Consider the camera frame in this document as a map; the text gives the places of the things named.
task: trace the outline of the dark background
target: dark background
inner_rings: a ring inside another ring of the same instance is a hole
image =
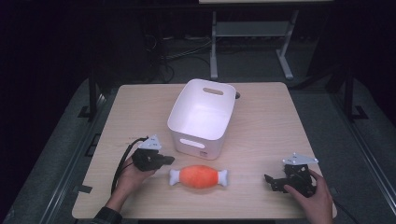
[[[101,3],[84,1],[84,6]],[[341,63],[345,71],[351,71],[366,85],[396,124],[396,3],[336,3],[308,75],[315,76]],[[92,13],[80,7],[79,2],[73,1],[0,2],[0,220],[18,195],[73,93],[89,73],[97,75],[103,90],[123,81],[149,82],[155,74],[155,68],[154,72],[150,69],[156,55],[145,52],[145,39],[140,32],[155,33],[157,27],[153,24],[157,20],[142,20],[140,13]],[[304,20],[314,20],[317,15],[315,10],[302,10],[293,38],[317,39],[318,27],[304,27]],[[210,29],[196,24],[210,22],[210,17],[211,13],[202,11],[163,13],[160,29],[176,38],[184,34],[208,35]],[[110,29],[115,27],[108,25],[111,22],[119,29]],[[138,32],[126,32],[122,27]],[[121,72],[124,70],[131,73],[125,76]],[[120,81],[131,74],[128,80]]]

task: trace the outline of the dark floor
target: dark floor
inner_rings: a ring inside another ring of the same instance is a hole
[[[288,60],[295,79],[287,81],[275,55],[275,49],[281,42],[273,40],[255,48],[244,45],[238,46],[237,50],[232,47],[232,53],[220,52],[218,81],[280,81],[288,86],[302,82],[315,43],[297,41],[290,44]],[[187,40],[169,40],[167,44],[171,50],[169,55],[199,46],[199,43]],[[192,78],[209,79],[208,56],[206,51],[169,62],[171,69],[168,69],[174,72],[170,83],[186,83]],[[169,70],[161,69],[166,77],[170,77]],[[290,91],[290,94],[333,197],[360,223],[396,223],[395,213],[362,149],[364,146],[370,148],[388,181],[396,186],[393,174],[396,163],[392,162],[396,158],[396,129],[359,81],[355,81],[354,103],[361,105],[369,118],[351,123],[339,105],[343,89],[329,94],[325,91],[327,81],[325,77],[304,90]],[[161,82],[158,77],[152,81]],[[88,119],[78,118],[78,113],[89,103],[88,81],[80,85],[5,223],[88,222],[71,216],[77,198],[76,186],[82,183],[91,161],[91,157],[86,156],[89,144],[102,131],[116,94],[117,88],[107,90],[105,97],[98,102],[94,121],[87,122]],[[356,136],[356,131],[364,142]],[[346,212],[339,207],[337,209],[334,223],[353,223]],[[135,223],[135,220],[124,220],[124,223]],[[276,223],[306,221],[277,220]]]

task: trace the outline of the orange candy-shaped toy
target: orange candy-shaped toy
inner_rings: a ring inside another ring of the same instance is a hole
[[[227,186],[227,170],[217,171],[205,165],[193,165],[181,170],[171,170],[169,184],[180,182],[194,189],[206,189],[220,184]]]

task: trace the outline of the black cable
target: black cable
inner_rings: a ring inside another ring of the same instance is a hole
[[[122,170],[121,170],[121,171],[125,170],[125,168],[127,168],[128,166],[130,166],[130,165],[132,165],[132,164],[134,164],[134,163],[133,163],[133,162],[131,162],[131,163],[129,163],[128,165],[126,165],[126,166],[122,167]]]
[[[175,77],[175,69],[172,66],[170,66],[169,64],[160,64],[160,65],[165,67],[166,73],[168,73],[168,71],[170,70],[170,77],[168,79],[166,79],[165,74],[161,71],[161,69],[159,70],[160,81],[163,84],[168,84]]]
[[[217,45],[217,47],[216,47],[216,53],[218,53],[218,54],[228,54],[228,55],[231,55],[231,54],[236,54],[236,53],[239,53],[239,52],[243,52],[243,51],[246,51],[246,50],[243,50],[243,47],[242,47],[242,45],[241,44],[239,44],[239,43],[235,43],[235,41],[232,41],[230,38],[228,38],[227,40],[223,40],[223,41],[221,41],[220,42],[220,40],[222,39],[222,37],[221,38],[219,38],[216,42],[219,42],[219,44]]]
[[[113,194],[114,189],[115,189],[116,186],[117,186],[117,181],[119,180],[121,171],[122,171],[122,169],[123,169],[122,166],[123,166],[123,164],[125,163],[127,156],[128,156],[129,153],[131,152],[132,147],[133,147],[134,144],[136,144],[137,142],[144,142],[144,141],[146,141],[147,139],[149,139],[149,138],[148,138],[148,137],[145,137],[145,138],[138,138],[138,139],[134,140],[134,141],[132,142],[132,144],[129,145],[129,146],[126,148],[126,150],[125,150],[125,152],[124,152],[124,154],[123,154],[123,156],[122,156],[122,158],[121,158],[121,160],[120,160],[119,167],[117,167],[116,173],[114,174],[113,183],[111,184],[111,194]]]
[[[203,59],[203,58],[200,58],[200,57],[198,57],[198,56],[184,56],[184,58],[198,59],[198,60],[204,62],[207,66],[210,67],[210,63],[209,63],[207,60],[205,60],[205,59]]]
[[[335,204],[337,207],[341,208],[341,210],[343,210],[343,211],[350,217],[350,219],[352,219],[356,224],[360,224],[359,221],[358,221],[356,218],[354,218],[354,217],[352,216],[352,214],[350,214],[350,213],[345,209],[345,207],[344,207],[343,205],[341,205],[341,204],[340,204],[339,202],[337,202],[335,199],[332,199],[332,201],[334,202],[334,204]]]

